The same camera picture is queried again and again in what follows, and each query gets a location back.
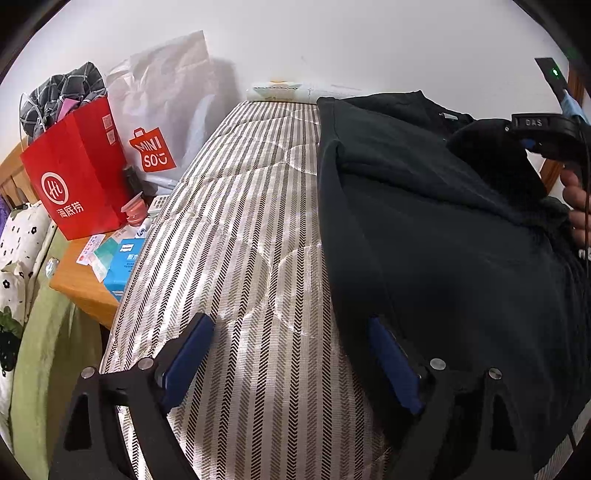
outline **wooden desk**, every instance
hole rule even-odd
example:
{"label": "wooden desk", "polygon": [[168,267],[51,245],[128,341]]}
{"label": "wooden desk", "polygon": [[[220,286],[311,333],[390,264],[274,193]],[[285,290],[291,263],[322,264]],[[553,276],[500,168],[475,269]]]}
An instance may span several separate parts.
{"label": "wooden desk", "polygon": [[91,266],[76,263],[89,238],[70,242],[49,286],[62,292],[84,312],[110,330],[119,303],[96,279]]}

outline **black and white plaid cloth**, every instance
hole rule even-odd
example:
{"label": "black and white plaid cloth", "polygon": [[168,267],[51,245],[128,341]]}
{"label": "black and white plaid cloth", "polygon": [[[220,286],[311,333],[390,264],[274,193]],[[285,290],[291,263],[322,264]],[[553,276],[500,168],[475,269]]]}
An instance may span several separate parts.
{"label": "black and white plaid cloth", "polygon": [[70,73],[50,77],[31,92],[21,108],[20,119],[29,136],[28,143],[31,144],[44,132],[43,125],[47,129],[56,123],[64,99],[78,100],[80,107],[106,94],[102,75],[91,62]]}

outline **qr code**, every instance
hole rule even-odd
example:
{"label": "qr code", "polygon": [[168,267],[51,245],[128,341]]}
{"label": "qr code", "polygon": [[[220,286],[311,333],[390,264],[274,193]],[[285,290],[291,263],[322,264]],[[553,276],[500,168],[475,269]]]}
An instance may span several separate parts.
{"label": "qr code", "polygon": [[109,139],[109,145],[112,145],[115,143],[115,130],[109,130],[107,132],[107,138]]}
{"label": "qr code", "polygon": [[113,119],[110,115],[105,115],[103,117],[103,125],[105,126],[105,130],[108,130],[113,126]]}

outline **black clothing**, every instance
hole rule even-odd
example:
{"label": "black clothing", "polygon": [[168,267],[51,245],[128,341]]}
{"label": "black clothing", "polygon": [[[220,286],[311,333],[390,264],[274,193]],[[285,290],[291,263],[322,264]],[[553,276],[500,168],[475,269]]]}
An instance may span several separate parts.
{"label": "black clothing", "polygon": [[333,307],[387,437],[400,448],[414,418],[368,340],[377,315],[426,363],[500,369],[538,471],[591,397],[589,286],[568,210],[543,198],[505,121],[474,122],[421,92],[318,106]]}

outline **blue gripper pad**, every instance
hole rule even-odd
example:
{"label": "blue gripper pad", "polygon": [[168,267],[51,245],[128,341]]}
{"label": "blue gripper pad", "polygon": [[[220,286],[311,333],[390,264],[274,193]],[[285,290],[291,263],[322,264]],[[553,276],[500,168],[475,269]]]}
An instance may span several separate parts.
{"label": "blue gripper pad", "polygon": [[163,376],[164,396],[160,404],[164,411],[169,412],[181,404],[212,339],[213,322],[203,314]]}
{"label": "blue gripper pad", "polygon": [[425,404],[418,396],[420,379],[409,366],[406,355],[396,343],[394,335],[377,317],[369,320],[369,343],[390,380],[400,404],[413,415],[423,410]]}

